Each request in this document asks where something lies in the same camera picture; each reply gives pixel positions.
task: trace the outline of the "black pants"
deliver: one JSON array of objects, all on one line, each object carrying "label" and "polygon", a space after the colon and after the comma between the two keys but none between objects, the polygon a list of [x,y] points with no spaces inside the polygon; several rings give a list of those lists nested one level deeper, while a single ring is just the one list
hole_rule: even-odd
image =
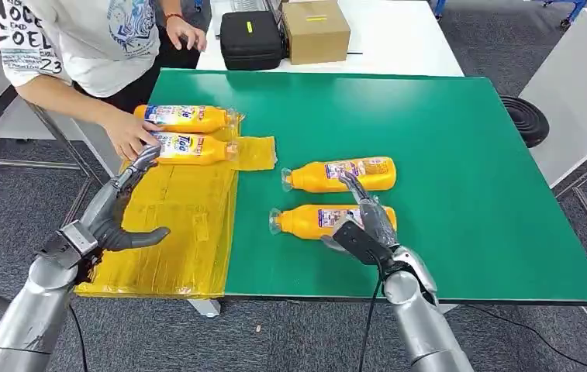
[{"label": "black pants", "polygon": [[167,37],[165,29],[158,27],[158,38],[161,40],[161,47],[158,50],[158,56],[154,61],[154,65],[147,70],[143,76],[137,78],[131,84],[124,87],[121,91],[118,91],[110,97],[101,98],[94,97],[87,93],[81,88],[76,82],[74,87],[80,93],[84,95],[101,99],[102,101],[109,103],[117,107],[118,109],[133,113],[133,110],[138,105],[146,104],[149,101],[151,92],[154,89],[158,74],[161,71],[161,67],[171,68],[195,68],[197,67],[197,61],[199,59],[199,52],[192,48],[186,49],[185,43],[182,42],[183,47],[181,50],[176,50]]}]

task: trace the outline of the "bottle label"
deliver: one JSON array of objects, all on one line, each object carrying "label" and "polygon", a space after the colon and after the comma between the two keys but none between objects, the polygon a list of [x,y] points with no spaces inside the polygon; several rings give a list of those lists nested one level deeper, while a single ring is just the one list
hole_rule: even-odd
[{"label": "bottle label", "polygon": [[158,125],[191,122],[195,117],[204,117],[204,106],[148,105],[145,120]]},{"label": "bottle label", "polygon": [[161,143],[161,157],[173,157],[176,155],[199,156],[202,153],[203,136],[160,132],[151,132],[151,134]]},{"label": "bottle label", "polygon": [[355,221],[361,225],[361,216],[359,208],[356,209],[319,209],[318,210],[318,227],[334,227],[341,217],[350,213]]},{"label": "bottle label", "polygon": [[343,172],[350,172],[359,177],[365,174],[385,174],[387,171],[387,163],[380,157],[353,161],[334,161],[325,164],[325,175],[330,180],[338,178]]}]

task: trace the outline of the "graphic print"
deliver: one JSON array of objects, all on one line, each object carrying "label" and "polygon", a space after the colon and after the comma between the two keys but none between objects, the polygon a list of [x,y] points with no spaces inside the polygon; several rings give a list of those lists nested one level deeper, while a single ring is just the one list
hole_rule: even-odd
[{"label": "graphic print", "polygon": [[154,45],[155,38],[150,38],[156,32],[152,1],[110,0],[109,32],[128,57],[144,55]]},{"label": "graphic print", "polygon": [[63,75],[63,64],[44,35],[40,19],[21,0],[0,0],[2,63],[15,71]]}]

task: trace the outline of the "robotic arm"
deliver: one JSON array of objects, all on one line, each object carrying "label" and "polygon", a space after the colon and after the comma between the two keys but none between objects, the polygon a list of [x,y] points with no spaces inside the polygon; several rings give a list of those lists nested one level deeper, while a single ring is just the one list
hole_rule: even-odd
[{"label": "robotic arm", "polygon": [[118,205],[147,170],[160,146],[146,146],[119,176],[108,181],[80,220],[60,230],[38,252],[28,279],[0,321],[0,372],[46,370],[76,284],[89,281],[103,250],[151,246],[170,230],[126,232],[114,219]]},{"label": "robotic arm", "polygon": [[[60,230],[38,253],[22,290],[0,321],[0,372],[46,370],[76,284],[89,281],[103,250],[151,246],[169,232],[126,232],[117,207],[128,197],[159,155],[146,146],[119,176],[107,182],[80,220]],[[384,294],[393,304],[414,372],[473,372],[466,354],[437,308],[437,287],[423,261],[401,246],[385,210],[352,174],[341,181],[352,191],[361,220],[346,216],[323,241],[347,251],[363,264],[378,265]]]},{"label": "robotic arm", "polygon": [[363,264],[378,265],[414,372],[473,372],[437,307],[437,286],[412,250],[401,246],[385,210],[350,173],[340,176],[357,200],[361,221],[345,216],[323,241]]}]

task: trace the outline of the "plastic bottle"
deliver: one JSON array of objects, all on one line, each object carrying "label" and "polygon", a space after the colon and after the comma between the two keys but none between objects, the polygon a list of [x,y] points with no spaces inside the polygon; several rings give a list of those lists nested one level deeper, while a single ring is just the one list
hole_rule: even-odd
[{"label": "plastic bottle", "polygon": [[234,160],[237,145],[211,136],[189,133],[152,132],[161,143],[161,164],[209,165],[223,160]]},{"label": "plastic bottle", "polygon": [[238,125],[243,116],[213,106],[140,105],[133,114],[175,133],[211,133]]},{"label": "plastic bottle", "polygon": [[[394,210],[384,208],[396,229]],[[358,205],[300,205],[284,212],[272,209],[268,216],[268,225],[273,234],[284,232],[301,239],[320,239],[322,235],[332,235],[334,225],[348,212],[361,223]]]},{"label": "plastic bottle", "polygon": [[308,192],[342,192],[346,185],[339,181],[339,174],[351,172],[369,191],[388,190],[394,186],[396,171],[390,157],[365,157],[353,160],[315,161],[296,170],[281,170],[284,191],[292,188]]}]

